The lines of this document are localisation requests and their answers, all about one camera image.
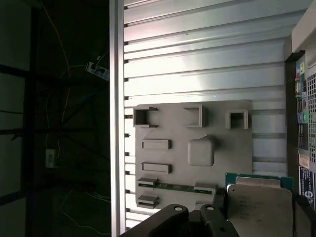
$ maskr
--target power strip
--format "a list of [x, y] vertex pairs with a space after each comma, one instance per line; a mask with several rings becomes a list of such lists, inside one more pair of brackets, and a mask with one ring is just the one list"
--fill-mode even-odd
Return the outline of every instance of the power strip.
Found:
[[95, 76], [99, 78], [109, 81], [109, 70], [103, 67], [100, 67], [99, 65], [96, 66], [94, 63], [89, 62], [85, 70], [91, 74], [94, 74]]

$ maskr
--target slotted aluminum panel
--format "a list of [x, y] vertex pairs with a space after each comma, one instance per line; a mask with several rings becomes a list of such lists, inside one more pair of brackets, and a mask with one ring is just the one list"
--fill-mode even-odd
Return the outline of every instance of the slotted aluminum panel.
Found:
[[287, 175], [283, 42], [311, 0], [112, 3], [115, 231], [158, 211], [135, 201], [135, 130], [128, 116], [139, 104], [250, 100], [253, 173]]

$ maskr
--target ventilation grille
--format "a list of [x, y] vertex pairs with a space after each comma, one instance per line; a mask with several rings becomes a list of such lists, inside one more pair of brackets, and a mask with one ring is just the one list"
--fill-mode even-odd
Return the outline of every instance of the ventilation grille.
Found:
[[316, 74], [307, 78], [308, 95], [308, 142], [310, 161], [316, 161]]

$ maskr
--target wire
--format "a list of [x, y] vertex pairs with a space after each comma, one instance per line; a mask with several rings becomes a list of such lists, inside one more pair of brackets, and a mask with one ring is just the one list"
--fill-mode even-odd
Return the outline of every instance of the wire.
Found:
[[45, 13], [46, 13], [48, 19], [49, 19], [49, 21], [50, 21], [52, 27], [55, 29], [55, 32], [56, 32], [56, 34], [57, 34], [57, 37], [58, 37], [60, 46], [61, 46], [61, 48], [62, 48], [62, 50], [63, 50], [63, 53], [64, 53], [64, 56], [65, 56], [65, 61], [66, 61], [66, 64], [67, 64], [68, 76], [69, 76], [69, 78], [70, 78], [71, 75], [70, 75], [69, 62], [68, 62], [67, 54], [66, 54], [66, 51], [65, 51], [65, 49], [64, 49], [63, 43], [62, 43], [62, 41], [61, 41], [61, 39], [60, 39], [59, 32], [58, 32], [58, 30], [57, 30], [57, 28], [56, 28], [54, 22], [53, 22], [52, 19], [50, 18], [49, 14], [48, 14], [48, 11], [46, 10], [46, 7], [44, 6], [42, 0], [39, 0], [39, 1], [40, 1], [41, 5], [42, 5], [42, 7], [43, 7], [43, 9], [44, 9], [44, 11], [45, 11]]
[[[52, 95], [52, 91], [49, 93], [48, 97], [47, 97], [47, 100], [46, 100], [46, 106], [45, 106], [45, 113], [46, 113], [46, 120], [47, 120], [47, 127], [50, 128], [50, 125], [49, 125], [49, 117], [48, 117], [48, 113], [47, 113], [47, 107], [48, 107], [48, 101], [49, 101], [49, 98], [50, 96]], [[46, 150], [47, 150], [47, 140], [48, 140], [48, 136], [49, 136], [49, 133], [46, 134], [46, 139], [45, 139], [45, 147], [46, 147]]]
[[[78, 104], [76, 104], [74, 106], [71, 106], [71, 107], [68, 107], [65, 110], [74, 109], [74, 108], [80, 106], [82, 103], [84, 103], [85, 100], [89, 99], [91, 96], [104, 94], [104, 93], [106, 93], [106, 91], [100, 91], [100, 92], [94, 92], [94, 93], [88, 94], [88, 95], [84, 96], [83, 99]], [[35, 114], [36, 115], [46, 115], [46, 114], [50, 115], [50, 114], [60, 113], [60, 112], [63, 112], [63, 111], [64, 110], [62, 110], [62, 111], [59, 110], [59, 111], [52, 111], [52, 112], [47, 112], [47, 113], [46, 112], [44, 112], [44, 113], [42, 112], [42, 113], [35, 113]], [[9, 111], [9, 110], [0, 110], [0, 113], [14, 114], [14, 115], [23, 115], [24, 114], [23, 112], [16, 112], [16, 111]]]
[[95, 67], [99, 66], [99, 63], [100, 63], [101, 60], [105, 57], [105, 55], [106, 55], [106, 54], [103, 54], [103, 55], [99, 58], [98, 62], [95, 64]]
[[[74, 65], [74, 66], [69, 67], [69, 69], [71, 69], [71, 68], [85, 68], [86, 66], [87, 66], [87, 65]], [[60, 76], [59, 79], [61, 79], [61, 78], [63, 77], [63, 75], [64, 75], [66, 72], [67, 72], [67, 70], [64, 71], [64, 72], [61, 74], [61, 76]]]
[[61, 203], [60, 205], [60, 211], [61, 213], [63, 213], [65, 216], [67, 216], [70, 220], [72, 220], [72, 222], [80, 227], [80, 228], [86, 228], [86, 229], [91, 229], [93, 231], [95, 231], [96, 233], [98, 233], [99, 235], [102, 235], [102, 236], [110, 236], [111, 234], [105, 234], [105, 233], [101, 233], [99, 231], [97, 231], [95, 228], [91, 227], [91, 226], [81, 226], [79, 225], [70, 215], [66, 214], [64, 211], [63, 211], [63, 205], [64, 203], [66, 202], [67, 198], [69, 198], [70, 194], [73, 192], [73, 190], [70, 190], [70, 192], [67, 194], [67, 196], [65, 197], [65, 199], [63, 200], [63, 202]]
[[104, 198], [102, 198], [102, 197], [97, 197], [97, 196], [92, 195], [92, 194], [90, 194], [90, 193], [88, 193], [88, 192], [85, 192], [85, 193], [88, 194], [89, 196], [93, 197], [93, 198], [96, 198], [96, 199], [99, 199], [99, 200], [102, 200], [102, 201], [106, 201], [106, 202], [108, 202], [108, 203], [111, 203], [111, 201], [106, 200], [106, 199], [104, 199]]
[[[62, 41], [61, 41], [61, 39], [60, 39], [59, 32], [58, 32], [58, 30], [57, 30], [57, 28], [56, 28], [54, 22], [51, 20], [49, 14], [48, 14], [48, 11], [46, 10], [46, 8], [45, 8], [45, 6], [44, 6], [42, 0], [39, 0], [39, 1], [40, 1], [41, 5], [42, 5], [42, 7], [43, 7], [43, 9], [44, 9], [44, 11], [45, 11], [45, 13], [46, 13], [46, 15], [47, 15], [47, 17], [48, 17], [48, 19], [49, 19], [51, 25], [52, 25], [53, 28], [55, 29], [55, 32], [56, 32], [56, 34], [57, 34], [57, 37], [58, 37], [60, 46], [61, 46], [61, 48], [62, 48], [62, 50], [63, 50], [63, 53], [64, 53], [64, 56], [65, 56], [65, 61], [66, 61], [66, 64], [67, 64], [68, 76], [69, 76], [69, 79], [71, 79], [70, 67], [69, 67], [69, 62], [68, 62], [67, 54], [66, 54], [65, 48], [64, 48], [64, 46], [63, 46], [63, 43], [62, 43]], [[65, 103], [63, 115], [62, 115], [62, 118], [61, 118], [61, 122], [64, 121], [64, 116], [65, 116], [65, 112], [66, 112], [66, 108], [67, 108], [67, 103], [68, 103], [68, 99], [69, 99], [69, 94], [70, 94], [70, 87], [68, 87], [68, 93], [67, 93], [66, 103]], [[60, 157], [60, 144], [59, 144], [59, 141], [58, 141], [58, 158], [59, 158], [59, 157]]]
[[111, 199], [110, 197], [103, 196], [103, 195], [101, 195], [101, 194], [99, 194], [99, 193], [97, 193], [97, 192], [94, 192], [94, 194], [95, 194], [96, 196], [100, 196], [100, 197], [102, 197], [102, 198], [108, 198], [108, 199]]

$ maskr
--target sticker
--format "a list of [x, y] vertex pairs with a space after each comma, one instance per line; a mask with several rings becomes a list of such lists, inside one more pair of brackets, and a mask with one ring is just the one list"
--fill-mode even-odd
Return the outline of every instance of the sticker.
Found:
[[299, 166], [300, 195], [307, 198], [309, 204], [315, 209], [315, 180], [308, 169]]
[[307, 155], [300, 154], [299, 155], [299, 163], [300, 166], [305, 167], [306, 169], [310, 168], [310, 158]]
[[300, 74], [304, 74], [304, 72], [305, 72], [305, 63], [303, 62], [300, 64]]

